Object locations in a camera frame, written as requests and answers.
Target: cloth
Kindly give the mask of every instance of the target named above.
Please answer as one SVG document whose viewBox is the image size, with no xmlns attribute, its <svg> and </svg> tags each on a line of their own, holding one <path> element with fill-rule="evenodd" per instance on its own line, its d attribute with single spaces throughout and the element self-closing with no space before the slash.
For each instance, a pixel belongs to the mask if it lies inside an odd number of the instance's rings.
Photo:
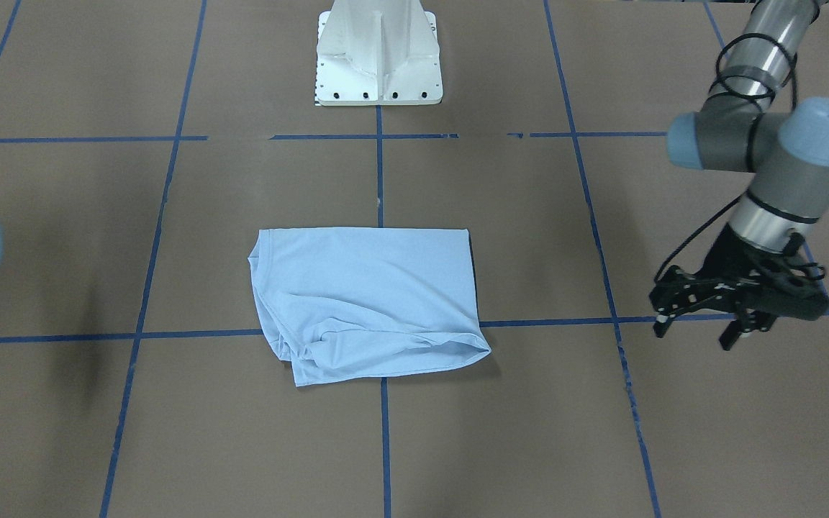
<svg viewBox="0 0 829 518">
<path fill-rule="evenodd" d="M 296 386 L 447 371 L 491 352 L 468 230 L 261 230 L 248 260 L 264 337 Z"/>
</svg>

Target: black cable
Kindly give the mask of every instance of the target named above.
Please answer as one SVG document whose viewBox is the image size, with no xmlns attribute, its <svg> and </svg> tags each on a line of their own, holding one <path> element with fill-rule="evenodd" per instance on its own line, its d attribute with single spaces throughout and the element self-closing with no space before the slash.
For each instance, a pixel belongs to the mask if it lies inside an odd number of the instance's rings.
<svg viewBox="0 0 829 518">
<path fill-rule="evenodd" d="M 674 261 L 674 257 L 676 257 L 678 253 L 682 252 L 684 248 L 687 248 L 687 245 L 690 245 L 690 243 L 693 242 L 694 239 L 697 239 L 697 237 L 699 237 L 699 234 L 703 233 L 703 230 L 708 229 L 708 227 L 711 227 L 712 223 L 715 223 L 720 217 L 724 216 L 725 213 L 728 212 L 728 210 L 731 210 L 731 207 L 736 206 L 736 204 L 738 204 L 738 201 L 740 201 L 740 194 L 738 197 L 728 202 L 728 204 L 726 204 L 726 206 L 724 206 L 723 209 L 715 213 L 713 217 L 710 217 L 707 222 L 702 224 L 701 227 L 698 227 L 696 232 L 691 233 L 690 237 L 684 240 L 684 242 L 681 243 L 681 245 L 678 246 L 677 249 L 674 250 L 674 252 L 671 253 L 671 255 L 667 257 L 667 259 L 664 260 L 664 262 L 661 264 L 661 267 L 658 268 L 657 274 L 654 275 L 655 284 L 658 284 L 658 282 L 661 281 L 661 276 L 664 274 L 664 269 L 667 268 L 667 265 L 670 265 L 671 261 Z"/>
<path fill-rule="evenodd" d="M 735 91 L 734 88 L 731 88 L 731 86 L 728 85 L 728 82 L 727 82 L 728 77 L 724 76 L 723 73 L 722 73 L 722 70 L 721 70 L 721 58 L 724 55 L 726 55 L 726 53 L 728 53 L 728 50 L 731 50 L 731 48 L 733 48 L 734 45 L 737 45 L 738 43 L 743 42 L 744 40 L 750 40 L 750 39 L 765 40 L 766 42 L 769 42 L 774 47 L 776 47 L 776 49 L 779 49 L 779 52 L 781 52 L 782 55 L 786 57 L 786 61 L 789 63 L 789 75 L 787 75 L 786 78 L 784 78 L 782 80 L 782 83 L 780 85 L 767 85 L 767 84 L 764 84 L 763 81 L 758 80 L 757 78 L 750 78 L 750 76 L 746 76 L 746 78 L 753 79 L 754 81 L 756 81 L 756 82 L 760 83 L 761 85 L 763 85 L 764 88 L 766 88 L 766 93 L 756 94 L 756 95 L 748 95 L 748 94 L 743 94 L 739 91 Z M 739 99 L 744 99 L 744 101 L 759 101 L 759 99 L 774 99 L 774 98 L 776 98 L 777 91 L 779 91 L 779 89 L 781 89 L 781 88 L 785 88 L 785 86 L 787 84 L 789 84 L 789 80 L 791 79 L 792 80 L 792 111 L 794 111 L 794 109 L 797 106 L 797 97 L 799 97 L 799 82 L 797 82 L 797 78 L 796 78 L 796 75 L 795 75 L 795 69 L 797 67 L 798 62 L 799 62 L 799 55 L 797 53 L 795 53 L 795 55 L 789 55 L 789 49 L 786 49 L 786 47 L 783 46 L 782 43 L 777 42 L 776 38 L 773 38 L 769 34 L 763 34 L 763 33 L 760 33 L 760 32 L 748 32 L 746 34 L 741 34 L 741 36 L 737 36 L 737 38 L 735 38 L 734 40 L 731 40 L 731 42 L 729 42 L 727 45 L 725 45 L 725 47 L 723 49 L 721 49 L 721 52 L 718 53 L 718 57 L 715 60 L 715 82 L 714 82 L 713 85 L 715 85 L 715 84 L 721 85 L 721 88 L 724 88 L 725 91 L 728 92 L 728 94 L 734 95 L 734 97 L 737 97 Z"/>
<path fill-rule="evenodd" d="M 761 109 L 760 114 L 754 117 L 753 122 L 751 122 L 751 131 L 747 132 L 747 151 L 744 153 L 744 158 L 746 158 L 749 173 L 756 173 L 756 167 L 753 164 L 753 139 L 756 138 L 757 129 L 760 127 L 760 121 L 763 121 L 764 115 L 766 115 L 766 112 Z"/>
</svg>

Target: brown floor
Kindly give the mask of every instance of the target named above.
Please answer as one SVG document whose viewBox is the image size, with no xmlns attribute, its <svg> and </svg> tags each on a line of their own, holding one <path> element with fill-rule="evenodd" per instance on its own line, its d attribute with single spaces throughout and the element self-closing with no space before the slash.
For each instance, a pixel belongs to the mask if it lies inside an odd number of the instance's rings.
<svg viewBox="0 0 829 518">
<path fill-rule="evenodd" d="M 829 516 L 829 316 L 646 322 L 749 181 L 659 132 L 750 6 L 423 2 L 444 101 L 378 112 L 312 105 L 330 0 L 0 0 L 0 517 Z M 800 55 L 829 96 L 829 5 Z M 379 225 L 470 229 L 492 355 L 296 389 L 257 230 Z"/>
</svg>

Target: folded shirt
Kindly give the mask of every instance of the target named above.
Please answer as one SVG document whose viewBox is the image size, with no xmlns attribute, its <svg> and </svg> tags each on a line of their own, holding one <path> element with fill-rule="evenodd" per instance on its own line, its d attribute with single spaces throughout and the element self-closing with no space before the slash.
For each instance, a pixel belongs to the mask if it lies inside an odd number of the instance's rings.
<svg viewBox="0 0 829 518">
<path fill-rule="evenodd" d="M 468 230 L 261 230 L 248 260 L 264 337 L 296 386 L 447 371 L 491 352 Z"/>
</svg>

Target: light blue t-shirt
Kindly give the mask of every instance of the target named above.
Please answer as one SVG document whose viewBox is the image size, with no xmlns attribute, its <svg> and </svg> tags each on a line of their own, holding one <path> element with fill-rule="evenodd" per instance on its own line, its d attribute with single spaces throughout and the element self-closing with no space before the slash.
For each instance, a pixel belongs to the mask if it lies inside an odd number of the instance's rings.
<svg viewBox="0 0 829 518">
<path fill-rule="evenodd" d="M 264 337 L 296 386 L 447 371 L 491 352 L 468 230 L 261 230 L 248 260 Z"/>
</svg>

